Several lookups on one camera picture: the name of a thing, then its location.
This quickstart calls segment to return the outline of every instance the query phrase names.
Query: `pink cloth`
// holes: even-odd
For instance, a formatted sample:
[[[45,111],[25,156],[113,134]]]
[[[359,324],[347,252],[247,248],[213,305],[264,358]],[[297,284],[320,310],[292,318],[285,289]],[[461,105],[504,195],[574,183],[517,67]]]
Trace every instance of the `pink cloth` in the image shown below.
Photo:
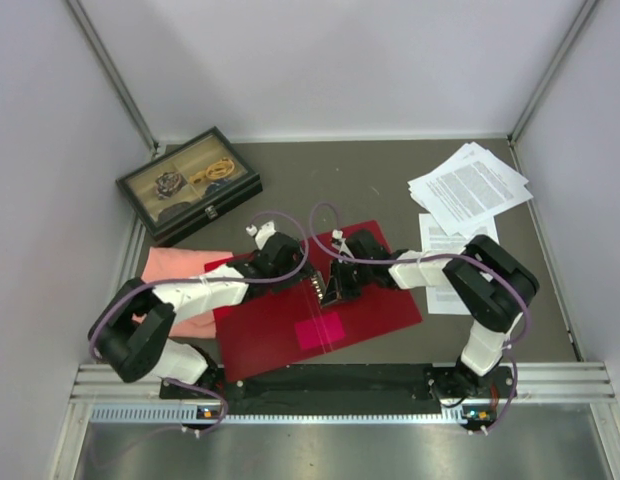
[[[202,252],[180,248],[150,247],[148,261],[141,274],[144,282],[166,278],[185,278],[201,275],[206,263],[232,258],[231,252]],[[212,312],[196,315],[175,325],[171,337],[214,338],[217,329]]]

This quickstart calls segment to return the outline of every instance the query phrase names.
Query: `gray table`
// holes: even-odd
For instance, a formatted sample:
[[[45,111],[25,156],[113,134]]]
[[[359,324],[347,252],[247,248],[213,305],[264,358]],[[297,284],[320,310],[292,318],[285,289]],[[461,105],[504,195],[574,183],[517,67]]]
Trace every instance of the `gray table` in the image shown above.
[[[251,217],[281,209],[303,224],[312,206],[329,201],[339,206],[344,225],[377,220],[393,249],[420,250],[421,209],[408,195],[406,182],[423,175],[452,155],[463,140],[316,142],[238,144],[237,150],[261,173],[263,193],[188,237],[177,247],[246,252],[254,248],[244,234]],[[483,147],[512,164],[506,140],[482,140]],[[541,291],[532,303],[533,325],[514,354],[520,361],[574,361],[566,326],[527,205],[496,219],[501,245],[539,279]],[[317,228],[334,227],[331,214],[317,217]],[[293,227],[278,222],[286,233]],[[145,264],[152,241],[139,261]],[[426,363],[454,361],[467,342],[471,318],[429,315],[425,289],[413,290],[424,321],[310,360],[311,363]],[[218,358],[216,342],[197,341]]]

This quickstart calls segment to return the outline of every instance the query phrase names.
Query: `white panel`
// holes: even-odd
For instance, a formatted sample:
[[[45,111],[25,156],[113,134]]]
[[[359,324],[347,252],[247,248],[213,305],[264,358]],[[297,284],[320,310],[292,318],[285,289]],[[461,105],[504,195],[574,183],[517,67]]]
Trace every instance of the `white panel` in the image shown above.
[[[521,157],[582,347],[620,397],[620,0],[601,2]]]
[[[161,140],[506,134],[575,0],[83,0]]]
[[[0,2],[0,478],[50,467],[147,152],[60,0]]]

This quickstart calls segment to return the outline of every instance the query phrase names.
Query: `watch box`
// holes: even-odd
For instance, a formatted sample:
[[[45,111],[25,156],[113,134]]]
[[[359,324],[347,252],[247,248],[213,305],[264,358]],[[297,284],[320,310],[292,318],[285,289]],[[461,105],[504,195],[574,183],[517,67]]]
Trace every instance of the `watch box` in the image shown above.
[[[117,185],[157,245],[169,247],[259,193],[259,174],[214,127]]]

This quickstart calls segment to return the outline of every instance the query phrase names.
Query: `red cloth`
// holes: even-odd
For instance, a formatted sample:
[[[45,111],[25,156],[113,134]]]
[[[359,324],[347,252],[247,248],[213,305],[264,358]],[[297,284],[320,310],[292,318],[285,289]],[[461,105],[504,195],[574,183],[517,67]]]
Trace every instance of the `red cloth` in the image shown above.
[[[343,229],[347,235],[366,228],[388,247],[374,221]],[[319,239],[330,244],[331,233]],[[328,281],[331,257],[310,240],[309,261]],[[223,262],[206,265],[206,270]],[[320,308],[309,280],[278,294],[215,311],[217,338],[228,381],[316,357],[421,322],[407,291],[369,285],[352,302]]]

